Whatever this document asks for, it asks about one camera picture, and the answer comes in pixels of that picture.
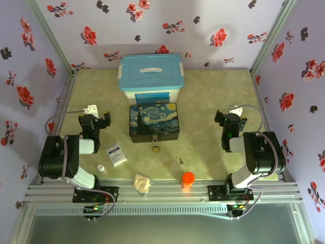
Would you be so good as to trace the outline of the starry night painted box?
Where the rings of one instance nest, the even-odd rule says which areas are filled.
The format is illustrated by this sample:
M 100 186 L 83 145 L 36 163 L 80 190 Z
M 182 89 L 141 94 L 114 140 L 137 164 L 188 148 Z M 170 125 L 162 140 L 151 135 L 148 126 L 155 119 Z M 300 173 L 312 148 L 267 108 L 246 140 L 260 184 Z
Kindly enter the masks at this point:
M 180 133 L 175 103 L 129 107 L 129 135 L 133 143 L 177 140 Z

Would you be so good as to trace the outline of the white paper packet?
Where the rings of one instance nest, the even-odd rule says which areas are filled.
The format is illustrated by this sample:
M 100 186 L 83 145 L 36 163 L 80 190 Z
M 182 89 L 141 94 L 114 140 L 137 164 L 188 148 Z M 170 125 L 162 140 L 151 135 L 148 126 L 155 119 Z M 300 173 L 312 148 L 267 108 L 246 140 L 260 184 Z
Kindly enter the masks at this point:
M 124 152 L 122 151 L 119 143 L 116 143 L 116 144 L 112 145 L 111 147 L 109 147 L 108 149 L 106 149 L 106 153 L 108 154 L 108 156 L 112 162 L 112 165 L 114 167 L 127 161 L 127 158 L 126 158 Z

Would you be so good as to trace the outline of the blue lidded storage bin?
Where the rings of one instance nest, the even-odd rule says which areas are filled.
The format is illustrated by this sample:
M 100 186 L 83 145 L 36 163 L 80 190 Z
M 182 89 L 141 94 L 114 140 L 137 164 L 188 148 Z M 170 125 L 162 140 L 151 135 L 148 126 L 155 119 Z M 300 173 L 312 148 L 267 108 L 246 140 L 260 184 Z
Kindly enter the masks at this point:
M 131 105 L 175 103 L 184 87 L 181 57 L 175 53 L 125 56 L 118 82 Z

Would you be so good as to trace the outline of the orange capped bottle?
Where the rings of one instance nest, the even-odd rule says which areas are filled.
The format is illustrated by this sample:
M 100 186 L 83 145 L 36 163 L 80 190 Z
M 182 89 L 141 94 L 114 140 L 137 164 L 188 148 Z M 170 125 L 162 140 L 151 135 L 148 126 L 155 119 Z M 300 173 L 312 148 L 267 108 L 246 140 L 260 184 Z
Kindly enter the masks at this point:
M 181 186 L 183 193 L 189 193 L 195 181 L 195 175 L 192 172 L 185 172 L 181 178 Z

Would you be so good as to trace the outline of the grey lower shelf panel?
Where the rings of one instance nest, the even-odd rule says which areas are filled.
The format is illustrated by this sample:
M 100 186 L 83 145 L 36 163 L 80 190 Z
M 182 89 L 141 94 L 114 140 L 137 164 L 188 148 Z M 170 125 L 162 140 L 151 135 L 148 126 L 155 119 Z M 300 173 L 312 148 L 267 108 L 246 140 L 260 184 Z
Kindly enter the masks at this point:
M 259 204 L 240 220 L 207 215 L 41 216 L 23 208 L 0 244 L 319 244 L 298 203 Z

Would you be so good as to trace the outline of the aluminium side rail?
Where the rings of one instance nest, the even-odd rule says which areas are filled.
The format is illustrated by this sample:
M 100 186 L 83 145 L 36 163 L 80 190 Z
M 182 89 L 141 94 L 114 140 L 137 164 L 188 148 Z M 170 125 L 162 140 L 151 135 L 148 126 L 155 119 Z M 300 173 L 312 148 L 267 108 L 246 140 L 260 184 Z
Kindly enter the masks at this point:
M 77 75 L 78 72 L 73 71 L 72 75 L 66 80 L 61 94 L 61 102 L 57 105 L 55 112 L 51 115 L 55 122 L 52 135 L 60 134 Z
M 295 94 L 285 91 L 277 91 L 276 82 L 270 81 L 271 86 L 266 90 L 261 90 L 259 79 L 251 75 L 256 90 L 258 105 L 265 116 L 264 126 L 267 131 L 275 132 L 279 144 L 286 158 L 286 169 L 283 171 L 283 177 L 286 181 L 295 181 L 292 174 L 294 165 L 293 130 L 294 122 L 292 119 L 293 109 L 295 107 Z

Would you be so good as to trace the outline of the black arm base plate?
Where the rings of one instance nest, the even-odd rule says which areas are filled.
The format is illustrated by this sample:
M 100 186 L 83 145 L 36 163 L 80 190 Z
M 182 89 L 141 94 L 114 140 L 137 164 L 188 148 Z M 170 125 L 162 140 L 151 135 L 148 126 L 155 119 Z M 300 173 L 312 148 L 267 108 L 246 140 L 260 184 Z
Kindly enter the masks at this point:
M 85 191 L 74 189 L 72 202 L 73 203 L 112 203 L 114 197 L 117 202 L 119 187 L 101 187 L 101 191 L 106 193 Z
M 252 190 L 248 188 L 231 188 L 225 185 L 208 186 L 209 201 L 252 201 Z

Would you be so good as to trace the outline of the aluminium corner post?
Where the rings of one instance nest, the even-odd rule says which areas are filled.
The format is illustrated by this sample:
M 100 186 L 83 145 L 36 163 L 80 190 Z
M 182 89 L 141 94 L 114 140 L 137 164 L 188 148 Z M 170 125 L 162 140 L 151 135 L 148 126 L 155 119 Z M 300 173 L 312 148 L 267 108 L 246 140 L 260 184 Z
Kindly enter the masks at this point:
M 58 55 L 60 61 L 64 65 L 65 69 L 69 73 L 69 77 L 73 78 L 74 76 L 74 71 L 71 68 L 68 59 L 66 55 L 64 54 L 62 48 L 60 47 L 60 44 L 57 40 L 57 38 L 54 35 L 54 32 L 52 31 L 50 25 L 48 24 L 46 18 L 44 17 L 41 9 L 39 8 L 38 4 L 36 3 L 36 0 L 23 0 L 31 13 L 33 14 L 34 18 L 40 25 L 41 29 L 43 30 L 44 35 L 48 39 L 49 43 L 53 47 L 54 51 Z
M 279 35 L 280 31 L 282 30 L 283 25 L 285 24 L 287 18 L 289 17 L 291 11 L 293 10 L 295 4 L 298 0 L 285 0 L 282 4 L 279 14 L 277 15 L 270 32 L 266 38 L 265 43 L 263 44 L 261 50 L 259 51 L 251 69 L 250 74 L 251 76 L 255 75 L 259 70 L 261 64 L 263 63 L 264 59 L 266 58 L 269 50 L 273 46 L 274 42 L 276 41 L 277 36 Z

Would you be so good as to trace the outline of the aluminium front rail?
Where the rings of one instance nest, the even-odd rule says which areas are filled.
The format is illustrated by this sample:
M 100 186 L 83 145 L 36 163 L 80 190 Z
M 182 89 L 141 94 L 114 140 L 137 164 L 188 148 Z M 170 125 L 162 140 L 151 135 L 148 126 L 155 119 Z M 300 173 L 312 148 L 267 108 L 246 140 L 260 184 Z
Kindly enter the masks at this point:
M 130 179 L 101 179 L 102 186 L 119 188 L 119 205 L 140 204 L 207 204 L 208 186 L 223 185 L 220 180 L 196 180 L 187 192 L 175 179 L 152 179 L 148 194 L 141 196 Z M 253 196 L 258 197 L 258 188 L 263 190 L 259 203 L 302 202 L 302 196 L 296 182 L 283 180 L 260 180 L 254 185 Z M 67 204 L 73 201 L 74 188 L 63 181 L 44 178 L 40 185 L 30 185 L 23 203 L 34 205 Z

